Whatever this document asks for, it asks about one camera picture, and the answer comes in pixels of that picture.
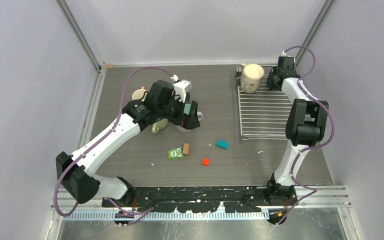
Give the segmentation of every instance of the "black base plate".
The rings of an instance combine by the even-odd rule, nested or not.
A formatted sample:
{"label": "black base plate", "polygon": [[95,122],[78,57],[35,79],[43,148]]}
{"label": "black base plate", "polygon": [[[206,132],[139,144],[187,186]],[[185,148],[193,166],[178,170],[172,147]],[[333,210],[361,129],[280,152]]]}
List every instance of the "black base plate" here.
{"label": "black base plate", "polygon": [[[186,186],[186,187],[135,187],[136,208],[138,212],[154,207],[154,212],[172,213],[176,208],[180,213],[215,212],[223,202],[226,213],[261,212],[257,206],[284,206],[284,199],[266,197],[265,186]],[[133,207],[114,200],[120,207]],[[291,206],[296,197],[288,200]],[[114,206],[102,199],[102,207]]]}

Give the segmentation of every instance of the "white wall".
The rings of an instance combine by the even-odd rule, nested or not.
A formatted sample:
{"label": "white wall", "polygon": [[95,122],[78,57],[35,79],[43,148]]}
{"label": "white wall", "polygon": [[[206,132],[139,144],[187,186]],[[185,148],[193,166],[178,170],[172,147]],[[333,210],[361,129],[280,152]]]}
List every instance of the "white wall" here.
{"label": "white wall", "polygon": [[55,0],[0,1],[0,240],[44,238],[95,75]]}
{"label": "white wall", "polygon": [[[323,149],[331,175],[345,184],[364,239],[384,239],[384,0],[337,1],[310,48],[317,65],[304,82],[337,126]],[[300,72],[311,63],[306,54]]]}
{"label": "white wall", "polygon": [[67,0],[106,64],[275,63],[324,0]]}

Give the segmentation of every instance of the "wire rack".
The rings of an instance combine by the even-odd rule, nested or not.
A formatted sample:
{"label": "wire rack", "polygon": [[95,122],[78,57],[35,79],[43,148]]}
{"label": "wire rack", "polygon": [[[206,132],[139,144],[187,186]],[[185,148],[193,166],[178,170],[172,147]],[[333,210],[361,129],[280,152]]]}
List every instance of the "wire rack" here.
{"label": "wire rack", "polygon": [[285,127],[292,104],[281,91],[270,91],[265,74],[255,93],[237,87],[240,135],[242,140],[286,140]]}

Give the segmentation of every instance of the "mug handle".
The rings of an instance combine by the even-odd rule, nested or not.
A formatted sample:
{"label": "mug handle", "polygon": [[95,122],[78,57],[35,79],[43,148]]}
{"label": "mug handle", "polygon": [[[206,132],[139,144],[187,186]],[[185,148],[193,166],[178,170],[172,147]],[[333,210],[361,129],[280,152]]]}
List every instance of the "mug handle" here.
{"label": "mug handle", "polygon": [[160,130],[160,129],[157,128],[157,124],[154,123],[154,124],[152,125],[152,132],[153,132],[154,134],[156,134],[156,133],[158,133],[159,130]]}

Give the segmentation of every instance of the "green toy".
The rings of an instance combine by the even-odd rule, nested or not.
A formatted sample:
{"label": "green toy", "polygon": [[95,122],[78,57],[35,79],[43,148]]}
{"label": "green toy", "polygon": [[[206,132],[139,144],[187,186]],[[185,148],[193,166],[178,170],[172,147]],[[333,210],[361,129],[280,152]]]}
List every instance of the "green toy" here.
{"label": "green toy", "polygon": [[171,160],[182,159],[184,157],[182,147],[171,148],[167,151],[168,158]]}

